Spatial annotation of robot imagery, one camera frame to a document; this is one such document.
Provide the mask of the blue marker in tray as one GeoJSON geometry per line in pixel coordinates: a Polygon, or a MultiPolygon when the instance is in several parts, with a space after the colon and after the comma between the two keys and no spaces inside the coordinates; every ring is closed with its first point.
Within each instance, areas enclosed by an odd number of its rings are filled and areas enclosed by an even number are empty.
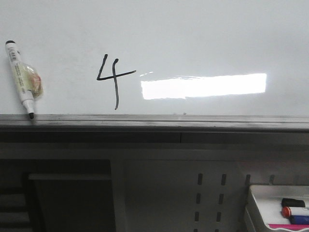
{"type": "Polygon", "coordinates": [[[294,225],[309,225],[309,216],[292,215],[289,221],[294,225]]]}

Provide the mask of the white whiteboard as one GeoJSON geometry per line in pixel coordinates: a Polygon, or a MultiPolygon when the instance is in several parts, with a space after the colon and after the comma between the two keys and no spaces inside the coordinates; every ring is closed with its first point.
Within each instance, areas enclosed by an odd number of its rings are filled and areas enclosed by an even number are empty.
{"type": "Polygon", "coordinates": [[[306,0],[3,0],[38,114],[309,115],[306,0]]]}

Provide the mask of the pink item in tray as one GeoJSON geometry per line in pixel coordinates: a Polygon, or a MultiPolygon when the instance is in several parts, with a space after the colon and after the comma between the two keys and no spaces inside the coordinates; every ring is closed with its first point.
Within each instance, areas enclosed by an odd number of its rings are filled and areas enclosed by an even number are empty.
{"type": "Polygon", "coordinates": [[[283,230],[283,231],[301,231],[308,230],[308,224],[267,224],[267,227],[272,230],[283,230]]]}

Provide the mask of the white black whiteboard marker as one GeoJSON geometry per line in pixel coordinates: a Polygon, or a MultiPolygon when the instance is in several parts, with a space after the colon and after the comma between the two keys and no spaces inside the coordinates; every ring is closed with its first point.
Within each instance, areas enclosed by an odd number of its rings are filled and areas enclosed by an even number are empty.
{"type": "Polygon", "coordinates": [[[25,64],[15,41],[5,43],[20,102],[31,120],[35,117],[35,99],[43,93],[42,79],[35,68],[25,64]]]}

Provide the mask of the dark whiteboard frame ledge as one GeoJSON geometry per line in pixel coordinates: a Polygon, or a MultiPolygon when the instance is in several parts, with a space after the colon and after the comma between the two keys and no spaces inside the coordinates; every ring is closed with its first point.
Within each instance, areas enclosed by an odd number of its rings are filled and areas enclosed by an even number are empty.
{"type": "Polygon", "coordinates": [[[307,144],[300,116],[1,115],[2,142],[307,144]]]}

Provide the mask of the black marker in tray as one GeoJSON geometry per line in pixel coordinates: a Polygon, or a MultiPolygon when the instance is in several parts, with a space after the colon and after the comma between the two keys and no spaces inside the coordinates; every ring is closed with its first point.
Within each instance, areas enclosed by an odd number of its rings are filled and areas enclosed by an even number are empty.
{"type": "Polygon", "coordinates": [[[292,198],[283,198],[281,201],[282,207],[306,207],[303,200],[297,200],[292,198]]]}

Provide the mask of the dark shelf unit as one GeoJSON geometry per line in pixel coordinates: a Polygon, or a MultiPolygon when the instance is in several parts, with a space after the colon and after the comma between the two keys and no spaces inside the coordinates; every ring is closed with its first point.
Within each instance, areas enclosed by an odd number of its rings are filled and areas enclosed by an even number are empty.
{"type": "Polygon", "coordinates": [[[116,230],[108,160],[0,162],[3,232],[116,230]]]}

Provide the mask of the red capped marker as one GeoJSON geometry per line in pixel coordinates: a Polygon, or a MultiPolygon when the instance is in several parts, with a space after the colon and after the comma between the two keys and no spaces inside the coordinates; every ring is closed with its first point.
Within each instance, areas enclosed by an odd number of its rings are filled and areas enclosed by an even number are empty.
{"type": "Polygon", "coordinates": [[[283,207],[281,214],[284,218],[290,218],[291,216],[309,216],[308,207],[283,207]]]}

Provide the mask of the white storage tray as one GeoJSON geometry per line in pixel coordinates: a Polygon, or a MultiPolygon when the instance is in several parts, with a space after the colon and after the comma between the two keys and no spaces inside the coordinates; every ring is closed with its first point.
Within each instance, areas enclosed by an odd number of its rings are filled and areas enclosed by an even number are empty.
{"type": "Polygon", "coordinates": [[[244,212],[249,232],[287,232],[272,230],[267,224],[290,224],[281,214],[283,198],[303,200],[309,206],[308,186],[251,185],[244,212]]]}

